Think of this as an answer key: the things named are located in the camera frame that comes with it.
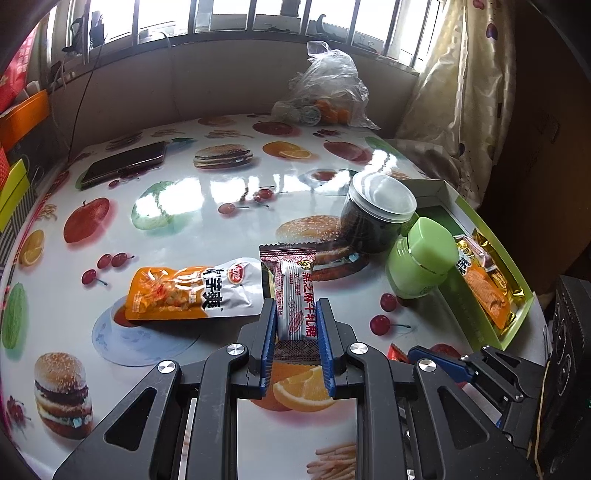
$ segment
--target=fruit-patterned tablecloth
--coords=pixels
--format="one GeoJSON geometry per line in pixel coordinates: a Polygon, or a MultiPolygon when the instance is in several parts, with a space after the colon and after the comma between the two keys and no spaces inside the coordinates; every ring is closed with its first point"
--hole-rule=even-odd
{"type": "MultiPolygon", "coordinates": [[[[386,312],[380,306],[391,293],[385,256],[336,248],[350,178],[365,168],[422,177],[369,130],[291,126],[265,115],[132,132],[65,164],[40,192],[13,247],[14,266],[2,278],[8,287],[2,411],[12,441],[40,476],[51,478],[79,439],[159,360],[205,359],[254,320],[127,324],[121,306],[139,267],[220,265],[258,258],[261,244],[305,238],[322,252],[313,277],[316,298],[328,297],[337,320],[351,324],[360,341],[384,353],[391,342],[403,351],[447,343],[469,352],[437,291],[413,307],[386,312]],[[157,141],[168,144],[158,168],[79,189],[93,162],[157,141]],[[379,314],[411,328],[393,326],[376,336],[369,321],[379,314]]],[[[307,465],[337,450],[346,468],[333,476],[353,472],[355,402],[319,394],[319,367],[281,364],[272,380],[279,386],[267,398],[239,403],[241,480],[271,473],[309,480],[314,472],[307,465]]]]}

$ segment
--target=beige curtain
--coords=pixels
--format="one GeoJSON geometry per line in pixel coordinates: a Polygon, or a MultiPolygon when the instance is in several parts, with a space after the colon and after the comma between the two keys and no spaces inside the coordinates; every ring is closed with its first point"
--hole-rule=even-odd
{"type": "Polygon", "coordinates": [[[514,102],[514,0],[446,0],[440,34],[390,142],[480,205],[514,102]]]}

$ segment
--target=black phone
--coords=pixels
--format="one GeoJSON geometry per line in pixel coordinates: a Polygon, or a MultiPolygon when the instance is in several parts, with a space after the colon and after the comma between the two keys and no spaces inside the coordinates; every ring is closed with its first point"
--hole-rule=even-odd
{"type": "Polygon", "coordinates": [[[87,189],[121,175],[154,168],[164,161],[165,150],[166,142],[156,142],[95,161],[84,175],[80,186],[87,189]]]}

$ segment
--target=silver bolt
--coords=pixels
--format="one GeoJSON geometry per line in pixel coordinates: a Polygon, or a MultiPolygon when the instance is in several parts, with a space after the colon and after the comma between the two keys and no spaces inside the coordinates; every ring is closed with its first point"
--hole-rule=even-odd
{"type": "Polygon", "coordinates": [[[423,370],[424,372],[432,372],[437,368],[437,365],[433,360],[429,360],[428,358],[423,358],[419,363],[418,367],[423,370]]]}
{"type": "Polygon", "coordinates": [[[162,360],[158,364],[158,371],[161,374],[169,374],[170,372],[174,372],[175,368],[177,368],[177,366],[174,364],[172,360],[162,360]]]}
{"type": "Polygon", "coordinates": [[[230,355],[242,355],[244,350],[244,345],[241,343],[231,343],[226,347],[226,352],[230,355]]]}
{"type": "Polygon", "coordinates": [[[356,355],[363,355],[368,351],[368,346],[361,342],[351,343],[349,348],[351,348],[351,351],[356,355]]]}

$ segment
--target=black speaker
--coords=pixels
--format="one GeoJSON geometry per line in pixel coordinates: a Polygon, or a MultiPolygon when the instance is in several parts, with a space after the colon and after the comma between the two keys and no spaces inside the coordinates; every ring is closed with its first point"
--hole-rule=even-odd
{"type": "Polygon", "coordinates": [[[538,458],[544,480],[570,480],[591,466],[591,283],[559,277],[553,320],[538,458]]]}

